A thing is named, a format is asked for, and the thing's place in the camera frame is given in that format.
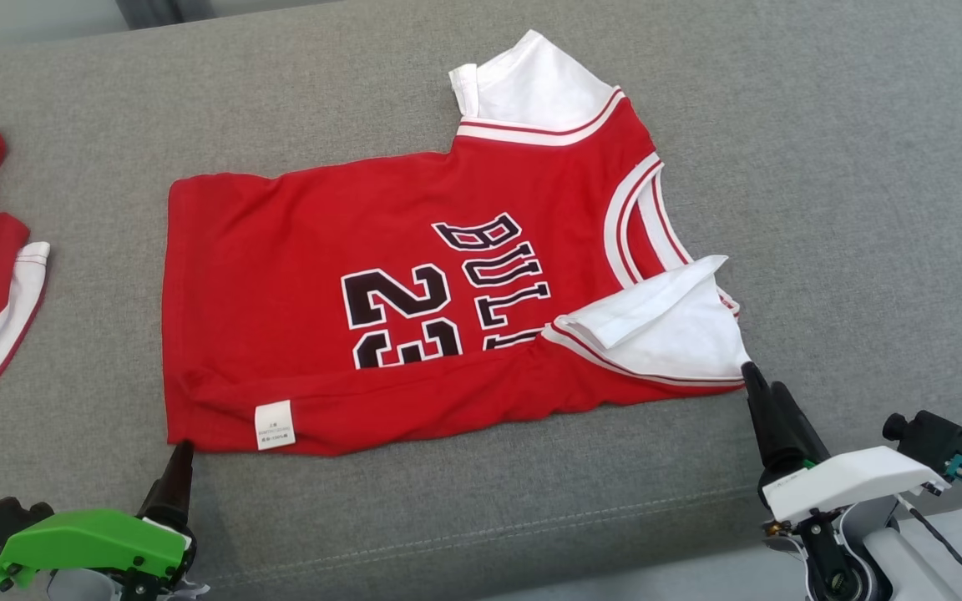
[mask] gray couch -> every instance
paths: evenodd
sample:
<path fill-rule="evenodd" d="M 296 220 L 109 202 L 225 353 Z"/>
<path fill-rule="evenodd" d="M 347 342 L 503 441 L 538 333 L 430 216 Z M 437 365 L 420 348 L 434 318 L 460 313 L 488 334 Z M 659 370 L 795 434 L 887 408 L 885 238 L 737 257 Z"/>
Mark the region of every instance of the gray couch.
<path fill-rule="evenodd" d="M 163 468 L 175 179 L 446 149 L 444 74 L 529 28 L 633 99 L 685 246 L 732 256 L 749 351 L 834 452 L 894 411 L 962 423 L 959 4 L 348 0 L 0 51 L 0 210 L 53 245 L 0 497 L 134 511 Z M 741 395 L 201 456 L 194 575 L 213 601 L 477 598 L 751 544 L 758 473 Z"/>

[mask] basketball jersey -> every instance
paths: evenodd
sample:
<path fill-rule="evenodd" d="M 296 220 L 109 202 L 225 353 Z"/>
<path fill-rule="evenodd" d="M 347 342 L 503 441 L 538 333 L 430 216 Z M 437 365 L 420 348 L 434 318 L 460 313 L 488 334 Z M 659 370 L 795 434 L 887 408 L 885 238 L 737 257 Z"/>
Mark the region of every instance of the basketball jersey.
<path fill-rule="evenodd" d="M 532 31 L 450 75 L 447 153 L 173 184 L 170 442 L 340 454 L 741 385 L 725 258 L 679 243 L 621 88 Z"/>

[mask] white tag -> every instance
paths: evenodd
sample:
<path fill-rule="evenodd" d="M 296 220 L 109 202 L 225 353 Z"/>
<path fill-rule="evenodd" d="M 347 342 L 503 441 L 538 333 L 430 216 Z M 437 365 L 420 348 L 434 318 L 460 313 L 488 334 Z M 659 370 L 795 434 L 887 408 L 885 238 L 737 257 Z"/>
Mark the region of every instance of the white tag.
<path fill-rule="evenodd" d="M 255 407 L 255 434 L 259 438 L 259 450 L 294 444 L 295 427 L 291 424 L 291 401 Z"/>

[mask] white floor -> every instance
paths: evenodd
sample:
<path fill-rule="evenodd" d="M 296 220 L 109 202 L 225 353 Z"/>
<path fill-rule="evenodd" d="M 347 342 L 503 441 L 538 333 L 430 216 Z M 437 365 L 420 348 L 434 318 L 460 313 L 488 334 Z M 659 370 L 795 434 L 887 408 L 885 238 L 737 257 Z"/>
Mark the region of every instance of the white floor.
<path fill-rule="evenodd" d="M 962 555 L 962 509 L 930 517 Z M 962 568 L 914 520 L 901 532 L 962 598 Z M 668 563 L 614 577 L 504 594 L 488 601 L 802 601 L 804 572 L 791 555 L 748 548 L 743 551 Z"/>

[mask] black cable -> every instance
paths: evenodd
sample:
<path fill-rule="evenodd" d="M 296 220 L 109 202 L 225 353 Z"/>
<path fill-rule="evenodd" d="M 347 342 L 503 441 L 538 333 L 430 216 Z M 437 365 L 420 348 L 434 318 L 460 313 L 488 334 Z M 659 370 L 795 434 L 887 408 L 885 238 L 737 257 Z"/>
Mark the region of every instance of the black cable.
<path fill-rule="evenodd" d="M 942 536 L 942 533 L 939 533 L 938 529 L 935 528 L 931 522 L 928 522 L 927 518 L 920 513 L 918 509 L 912 507 L 912 503 L 905 501 L 904 497 L 897 495 L 897 501 L 901 502 L 901 505 L 904 505 L 904 509 L 908 509 L 908 513 L 911 513 L 913 518 L 919 520 L 919 522 L 923 524 L 925 528 L 927 528 L 928 532 L 931 533 L 935 539 L 938 539 L 939 543 L 945 545 L 945 548 L 947 548 L 949 554 L 952 555 L 952 558 L 955 559 L 955 562 L 961 564 L 962 566 L 962 556 L 959 555 L 959 552 L 955 550 L 955 548 L 952 548 L 952 545 L 949 544 L 949 541 L 945 540 L 945 537 Z"/>

